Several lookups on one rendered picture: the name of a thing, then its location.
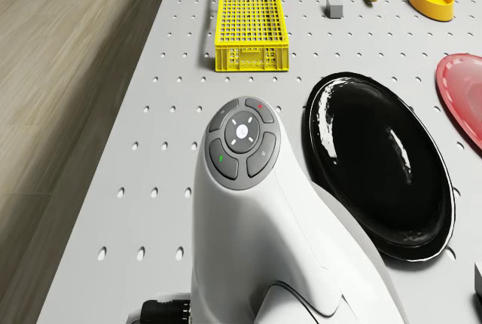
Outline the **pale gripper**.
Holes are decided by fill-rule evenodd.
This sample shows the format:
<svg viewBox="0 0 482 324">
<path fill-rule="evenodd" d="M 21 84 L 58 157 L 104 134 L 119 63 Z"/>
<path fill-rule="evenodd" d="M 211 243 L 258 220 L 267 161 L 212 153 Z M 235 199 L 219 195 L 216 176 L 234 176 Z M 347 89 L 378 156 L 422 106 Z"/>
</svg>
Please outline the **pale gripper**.
<svg viewBox="0 0 482 324">
<path fill-rule="evenodd" d="M 156 294 L 131 312 L 126 324 L 192 324 L 191 294 Z"/>
</svg>

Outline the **black plate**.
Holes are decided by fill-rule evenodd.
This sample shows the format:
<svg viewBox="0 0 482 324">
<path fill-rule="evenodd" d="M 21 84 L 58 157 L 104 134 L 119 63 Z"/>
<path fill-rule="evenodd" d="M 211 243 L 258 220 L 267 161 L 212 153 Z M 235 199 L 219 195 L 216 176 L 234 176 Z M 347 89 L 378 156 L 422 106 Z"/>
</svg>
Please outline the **black plate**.
<svg viewBox="0 0 482 324">
<path fill-rule="evenodd" d="M 388 87 L 355 72 L 326 75 L 305 105 L 303 144 L 312 180 L 380 252 L 428 261 L 447 247 L 456 220 L 447 166 L 422 121 Z"/>
</svg>

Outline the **yellow basket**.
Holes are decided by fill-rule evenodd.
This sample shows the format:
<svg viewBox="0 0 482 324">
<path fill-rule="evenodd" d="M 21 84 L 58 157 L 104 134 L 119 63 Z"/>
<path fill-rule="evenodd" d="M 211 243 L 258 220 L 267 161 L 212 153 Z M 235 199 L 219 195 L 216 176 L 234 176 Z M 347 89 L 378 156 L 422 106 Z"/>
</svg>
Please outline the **yellow basket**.
<svg viewBox="0 0 482 324">
<path fill-rule="evenodd" d="M 215 70 L 289 70 L 289 40 L 281 0 L 219 0 Z"/>
</svg>

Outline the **black stove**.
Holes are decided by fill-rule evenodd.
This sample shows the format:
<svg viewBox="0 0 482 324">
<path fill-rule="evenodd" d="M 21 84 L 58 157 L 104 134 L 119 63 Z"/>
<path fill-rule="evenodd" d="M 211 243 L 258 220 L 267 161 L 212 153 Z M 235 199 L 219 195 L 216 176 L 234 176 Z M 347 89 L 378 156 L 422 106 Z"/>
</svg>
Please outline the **black stove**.
<svg viewBox="0 0 482 324">
<path fill-rule="evenodd" d="M 478 323 L 482 324 L 482 261 L 476 261 L 474 263 L 473 304 Z"/>
</svg>

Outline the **grey cube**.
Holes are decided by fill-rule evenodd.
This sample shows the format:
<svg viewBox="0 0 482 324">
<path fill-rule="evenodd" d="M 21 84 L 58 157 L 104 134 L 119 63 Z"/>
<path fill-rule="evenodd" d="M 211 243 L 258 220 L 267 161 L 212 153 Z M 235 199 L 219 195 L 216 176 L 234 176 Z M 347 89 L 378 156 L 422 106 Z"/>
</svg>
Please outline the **grey cube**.
<svg viewBox="0 0 482 324">
<path fill-rule="evenodd" d="M 343 3 L 341 0 L 326 0 L 325 14 L 330 19 L 343 18 Z"/>
</svg>

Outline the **red plate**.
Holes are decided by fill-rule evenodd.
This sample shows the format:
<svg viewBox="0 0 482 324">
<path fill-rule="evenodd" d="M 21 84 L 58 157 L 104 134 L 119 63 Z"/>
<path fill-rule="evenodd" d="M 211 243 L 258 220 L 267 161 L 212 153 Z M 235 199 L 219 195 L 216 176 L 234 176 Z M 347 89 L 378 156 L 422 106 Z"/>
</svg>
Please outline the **red plate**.
<svg viewBox="0 0 482 324">
<path fill-rule="evenodd" d="M 435 77 L 445 106 L 482 151 L 482 57 L 447 55 L 438 63 Z"/>
</svg>

